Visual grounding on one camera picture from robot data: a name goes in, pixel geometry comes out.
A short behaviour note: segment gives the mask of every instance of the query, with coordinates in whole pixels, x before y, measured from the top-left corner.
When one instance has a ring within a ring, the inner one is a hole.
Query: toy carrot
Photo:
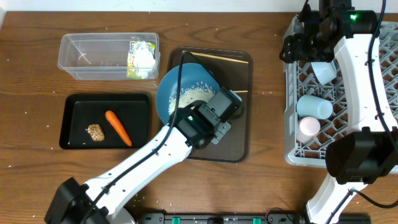
[[[124,143],[126,143],[126,145],[128,146],[132,146],[132,142],[129,138],[129,135],[127,134],[126,130],[123,127],[123,124],[120,122],[116,114],[113,111],[107,111],[105,113],[105,117],[112,125],[112,127],[115,129],[115,131],[119,134],[120,138],[124,141]]]

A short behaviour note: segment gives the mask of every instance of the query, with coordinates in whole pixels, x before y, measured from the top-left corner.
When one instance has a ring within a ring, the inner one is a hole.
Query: clear plastic container
[[[62,37],[58,67],[77,80],[129,80],[127,56],[130,41],[155,44],[155,64],[137,67],[145,79],[159,76],[159,36],[155,33],[66,34]]]

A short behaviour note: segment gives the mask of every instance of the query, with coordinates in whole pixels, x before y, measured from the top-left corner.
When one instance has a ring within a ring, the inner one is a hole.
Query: blue bowl
[[[156,93],[156,110],[164,124],[169,122],[169,99],[175,98],[177,94],[178,68],[171,69],[160,82]],[[198,86],[198,83],[206,83],[217,94],[220,86],[216,80],[197,63],[185,63],[182,67],[181,89]]]

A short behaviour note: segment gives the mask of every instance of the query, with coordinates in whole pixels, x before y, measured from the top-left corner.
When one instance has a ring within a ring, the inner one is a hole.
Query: wood grain surface
[[[278,55],[292,13],[8,12],[0,33],[0,223],[43,223],[57,187],[73,176],[84,183],[119,164],[133,150],[60,149],[65,99],[72,93],[152,95],[151,136],[158,130],[154,97],[169,53],[178,46],[244,50],[254,60],[250,153],[239,164],[185,160],[153,180],[127,207],[132,213],[261,213],[302,210],[326,169],[294,167],[284,159],[285,78]],[[398,21],[387,15],[386,21]],[[69,33],[155,32],[160,78],[78,81],[57,67]],[[398,176],[363,192],[378,202],[398,197]],[[346,213],[373,223],[397,223],[396,209],[355,197]]]

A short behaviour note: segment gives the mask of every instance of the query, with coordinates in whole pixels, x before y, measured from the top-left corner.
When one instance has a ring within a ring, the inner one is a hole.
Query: white cup
[[[336,66],[333,62],[311,62],[311,66],[321,85],[326,85],[337,77]]]
[[[297,102],[296,110],[301,117],[312,116],[316,119],[327,119],[333,112],[333,106],[325,99],[303,95]]]
[[[306,117],[298,121],[297,140],[300,142],[307,142],[312,137],[317,136],[321,124],[316,118]]]

